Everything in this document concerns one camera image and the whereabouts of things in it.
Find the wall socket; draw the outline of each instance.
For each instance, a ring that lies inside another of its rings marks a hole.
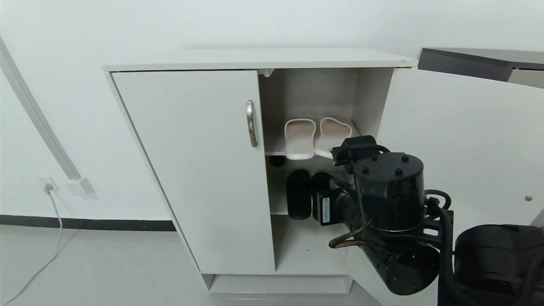
[[[36,181],[38,182],[41,188],[43,188],[45,184],[51,184],[51,186],[53,186],[53,190],[59,191],[59,188],[57,187],[55,182],[53,182],[52,178],[48,178],[46,176],[36,176]]]

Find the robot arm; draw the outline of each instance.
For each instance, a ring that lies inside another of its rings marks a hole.
[[[439,306],[544,305],[542,228],[481,225],[466,230],[456,241],[454,271],[451,199],[424,189],[420,159],[390,152],[372,136],[347,138],[332,155],[354,183],[333,179],[334,188],[318,192],[320,224],[343,223],[349,230],[329,247],[360,247],[392,293],[420,292],[438,277]],[[442,207],[428,198],[432,194],[446,199]]]

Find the power outlet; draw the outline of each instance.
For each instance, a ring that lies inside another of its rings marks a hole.
[[[94,192],[91,184],[86,178],[80,178],[79,180],[71,180],[66,182],[66,187],[73,195],[89,195]]]
[[[41,188],[43,188],[45,184],[51,184],[51,186],[53,186],[53,190],[55,191],[59,190],[55,182],[53,182],[52,178],[48,178],[46,176],[36,176],[36,181],[38,182]]]

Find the cabinet door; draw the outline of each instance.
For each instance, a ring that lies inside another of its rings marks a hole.
[[[456,238],[481,224],[528,225],[542,210],[542,118],[543,89],[396,69],[377,140],[419,157],[425,188],[451,195]],[[349,250],[345,269],[383,305],[436,305],[436,281],[413,296],[396,296],[358,248]]]
[[[114,80],[201,273],[274,272],[257,72],[119,72]]]

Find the floor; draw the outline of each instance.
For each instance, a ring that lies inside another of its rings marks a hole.
[[[58,229],[0,226],[0,305],[53,255]],[[379,306],[349,295],[209,294],[176,232],[63,230],[59,256],[9,306]]]

